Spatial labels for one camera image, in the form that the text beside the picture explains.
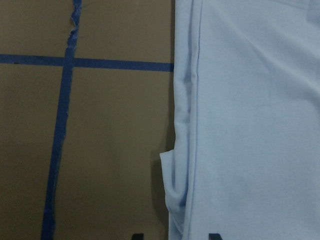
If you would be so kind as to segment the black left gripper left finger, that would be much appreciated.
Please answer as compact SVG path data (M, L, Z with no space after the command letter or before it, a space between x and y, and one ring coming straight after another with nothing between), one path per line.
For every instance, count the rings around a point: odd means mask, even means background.
M132 227L132 240L144 240L144 228L143 226L133 226Z

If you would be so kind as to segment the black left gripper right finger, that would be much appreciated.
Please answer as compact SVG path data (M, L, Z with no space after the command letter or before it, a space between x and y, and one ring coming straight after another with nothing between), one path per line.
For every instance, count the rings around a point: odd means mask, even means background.
M221 235L220 226L212 226L208 230L208 239L209 240L222 240L223 239L223 237Z

